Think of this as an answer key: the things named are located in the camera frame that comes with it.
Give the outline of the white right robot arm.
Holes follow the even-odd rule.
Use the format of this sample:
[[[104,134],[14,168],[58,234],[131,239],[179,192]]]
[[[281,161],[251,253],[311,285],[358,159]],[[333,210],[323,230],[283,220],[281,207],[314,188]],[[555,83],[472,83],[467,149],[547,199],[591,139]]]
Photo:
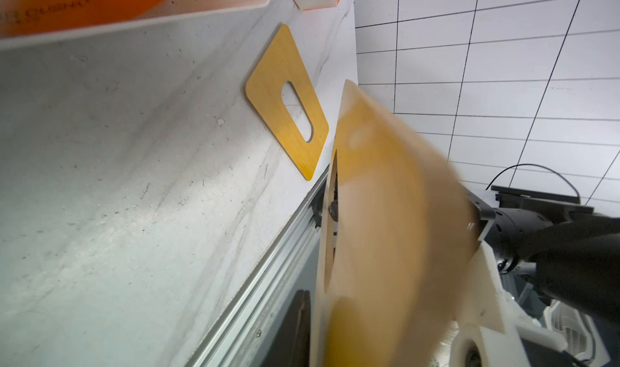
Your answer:
[[[616,366],[619,221],[579,197],[468,194],[478,243],[452,366]]]

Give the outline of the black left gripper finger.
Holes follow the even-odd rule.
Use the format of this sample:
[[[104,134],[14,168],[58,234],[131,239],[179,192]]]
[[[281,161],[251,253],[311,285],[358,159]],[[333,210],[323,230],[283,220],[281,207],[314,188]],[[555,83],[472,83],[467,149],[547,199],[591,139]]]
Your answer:
[[[312,301],[309,290],[297,290],[262,366],[308,367]]]

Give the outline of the white tissue box base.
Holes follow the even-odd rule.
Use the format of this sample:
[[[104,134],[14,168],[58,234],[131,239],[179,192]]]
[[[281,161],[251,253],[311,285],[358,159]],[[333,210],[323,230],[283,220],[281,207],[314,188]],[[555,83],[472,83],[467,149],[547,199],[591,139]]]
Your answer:
[[[270,0],[1,0],[9,50],[266,6]]]

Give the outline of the yellow bamboo box lid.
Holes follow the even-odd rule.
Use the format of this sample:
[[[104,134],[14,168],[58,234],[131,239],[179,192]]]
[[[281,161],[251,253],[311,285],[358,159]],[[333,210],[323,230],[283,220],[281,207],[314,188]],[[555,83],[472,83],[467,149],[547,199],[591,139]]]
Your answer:
[[[347,81],[325,202],[310,365],[428,365],[475,247],[455,171]]]

